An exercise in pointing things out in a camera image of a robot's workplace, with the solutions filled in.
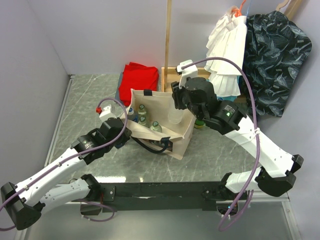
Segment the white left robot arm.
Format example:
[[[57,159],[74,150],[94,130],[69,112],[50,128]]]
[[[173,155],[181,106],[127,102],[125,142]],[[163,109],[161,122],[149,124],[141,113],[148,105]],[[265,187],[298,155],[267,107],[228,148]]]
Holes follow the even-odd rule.
[[[109,118],[99,128],[78,137],[59,158],[33,176],[19,183],[5,183],[0,189],[0,208],[6,210],[13,227],[19,231],[27,229],[46,212],[70,201],[100,200],[101,185],[91,174],[70,184],[57,184],[72,172],[102,158],[114,146],[125,144],[131,134],[127,123],[120,118]]]

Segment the beige canvas tote bag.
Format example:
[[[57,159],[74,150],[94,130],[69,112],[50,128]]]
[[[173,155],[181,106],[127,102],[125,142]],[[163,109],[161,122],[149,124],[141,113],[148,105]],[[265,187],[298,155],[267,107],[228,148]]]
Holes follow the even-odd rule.
[[[173,110],[174,100],[170,92],[131,90],[131,102],[127,112],[136,113],[143,105],[146,110],[146,124],[133,120],[127,122],[131,136],[146,147],[182,160],[192,138],[196,118],[185,110]]]

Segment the dark green Perrier bottle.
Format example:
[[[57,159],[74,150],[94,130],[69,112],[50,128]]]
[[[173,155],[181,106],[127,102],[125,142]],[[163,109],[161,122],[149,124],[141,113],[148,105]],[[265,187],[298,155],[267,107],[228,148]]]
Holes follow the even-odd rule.
[[[204,126],[205,126],[205,123],[204,123],[203,121],[198,120],[198,119],[195,120],[195,122],[194,122],[194,127],[195,127],[196,129],[201,129],[201,128],[203,128]]]

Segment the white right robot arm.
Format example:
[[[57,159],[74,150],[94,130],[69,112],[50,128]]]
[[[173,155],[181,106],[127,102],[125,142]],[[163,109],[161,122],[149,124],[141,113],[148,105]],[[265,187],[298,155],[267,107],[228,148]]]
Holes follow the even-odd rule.
[[[171,83],[176,109],[189,110],[207,127],[236,142],[258,163],[254,170],[228,173],[219,187],[220,196],[231,199],[241,191],[261,190],[280,197],[291,190],[297,172],[304,162],[301,155],[292,155],[262,133],[244,110],[229,100],[218,100],[214,87],[203,77],[188,77],[184,86]]]

